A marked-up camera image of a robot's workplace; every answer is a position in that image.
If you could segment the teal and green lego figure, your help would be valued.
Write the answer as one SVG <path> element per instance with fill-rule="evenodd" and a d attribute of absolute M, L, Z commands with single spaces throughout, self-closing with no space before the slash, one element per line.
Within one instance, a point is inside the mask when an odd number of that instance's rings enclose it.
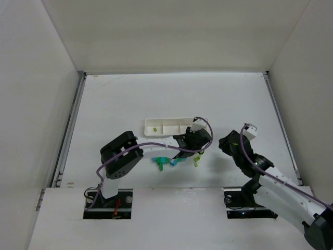
<path fill-rule="evenodd" d="M 184 162 L 186 158 L 167 158 L 167 157 L 153 157 L 152 162 L 157 164 L 160 171 L 164 170 L 164 165 L 170 165 L 171 167 L 176 166 L 178 163 Z"/>

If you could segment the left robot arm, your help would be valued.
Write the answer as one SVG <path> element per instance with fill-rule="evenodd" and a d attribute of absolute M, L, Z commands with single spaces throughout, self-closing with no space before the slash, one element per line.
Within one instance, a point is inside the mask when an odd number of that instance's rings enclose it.
<path fill-rule="evenodd" d="M 104 172 L 96 173 L 101 179 L 101 196 L 104 199 L 115 197 L 120 179 L 144 158 L 188 158 L 205 151 L 212 141 L 212 130 L 205 128 L 196 131 L 188 128 L 184 134 L 157 139 L 139 138 L 132 131 L 126 131 L 100 150 Z"/>

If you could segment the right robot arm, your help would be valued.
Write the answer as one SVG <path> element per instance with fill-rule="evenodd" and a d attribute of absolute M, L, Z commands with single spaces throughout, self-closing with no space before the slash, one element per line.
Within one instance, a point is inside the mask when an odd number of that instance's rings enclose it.
<path fill-rule="evenodd" d="M 233 130 L 219 139 L 219 149 L 250 179 L 241 188 L 250 203 L 288 221 L 313 249 L 332 249 L 332 205 L 300 189 L 270 160 L 255 153 L 243 132 Z"/>

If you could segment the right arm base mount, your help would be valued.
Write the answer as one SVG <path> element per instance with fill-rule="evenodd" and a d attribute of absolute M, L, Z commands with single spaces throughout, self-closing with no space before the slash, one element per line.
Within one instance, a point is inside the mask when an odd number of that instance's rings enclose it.
<path fill-rule="evenodd" d="M 256 204 L 239 187 L 224 188 L 224 204 L 228 219 L 277 219 L 278 214 Z"/>

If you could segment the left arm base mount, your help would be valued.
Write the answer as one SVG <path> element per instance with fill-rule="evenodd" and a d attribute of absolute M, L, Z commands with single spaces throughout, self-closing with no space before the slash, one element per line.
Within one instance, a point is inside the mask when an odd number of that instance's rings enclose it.
<path fill-rule="evenodd" d="M 85 207 L 83 219 L 86 220 L 129 220 L 132 217 L 133 190 L 120 189 L 112 198 L 105 199 L 100 194 L 91 208 L 97 190 L 87 189 L 84 193 Z"/>

